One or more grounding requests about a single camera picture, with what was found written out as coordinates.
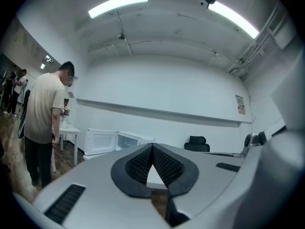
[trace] man in beige t-shirt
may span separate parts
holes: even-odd
[[[71,86],[74,77],[74,66],[64,63],[57,72],[39,76],[30,93],[24,123],[25,159],[32,184],[39,180],[45,187],[51,182],[50,163],[52,146],[59,142],[61,108],[64,107],[64,85]]]

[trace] man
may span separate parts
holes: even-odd
[[[21,93],[22,85],[25,83],[25,81],[27,79],[27,77],[25,76],[26,74],[27,74],[26,69],[21,71],[21,78],[18,82],[16,82],[16,86],[15,86],[15,89],[13,91],[13,96],[11,97],[11,100],[10,100],[10,105],[9,105],[7,111],[4,111],[4,114],[9,115],[10,111],[11,111],[13,116],[15,116],[15,117],[17,116],[15,114],[17,100],[18,100],[18,97]]]
[[[13,71],[10,74],[9,78],[6,79],[6,86],[4,89],[4,96],[3,96],[5,108],[8,107],[9,97],[11,95],[11,89],[13,87],[13,82],[14,82],[15,78],[16,78],[16,67],[14,66]]]
[[[59,142],[61,108],[64,106],[64,85],[71,86],[74,66],[64,63],[57,72],[46,73],[36,79],[28,100],[24,123],[25,160],[32,179],[32,185],[38,185],[39,167],[41,185],[51,182],[50,163],[52,147]]]

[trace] ceiling light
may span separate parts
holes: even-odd
[[[94,18],[100,15],[101,13],[105,13],[107,11],[116,9],[121,6],[137,3],[137,2],[147,2],[147,1],[148,0],[109,0],[91,9],[88,13],[91,18]]]
[[[214,4],[209,4],[208,8],[212,11],[215,11],[225,16],[226,18],[237,24],[240,28],[242,28],[245,32],[247,32],[253,39],[258,35],[259,33],[258,30],[255,27],[253,27],[252,24],[250,24],[238,13],[224,6],[223,4],[216,1]]]

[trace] black hair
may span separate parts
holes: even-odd
[[[72,76],[74,76],[74,65],[70,61],[67,61],[61,65],[58,69],[59,71],[69,71]]]

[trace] white table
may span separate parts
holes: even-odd
[[[63,137],[64,135],[75,135],[75,141],[74,141],[74,165],[77,166],[77,134],[80,132],[80,130],[73,127],[71,124],[67,124],[65,128],[60,127],[59,128],[59,134],[61,135],[61,151],[63,151]],[[53,172],[56,172],[56,166],[55,166],[55,157],[54,157],[54,149],[52,150],[52,157],[51,157],[51,166]]]

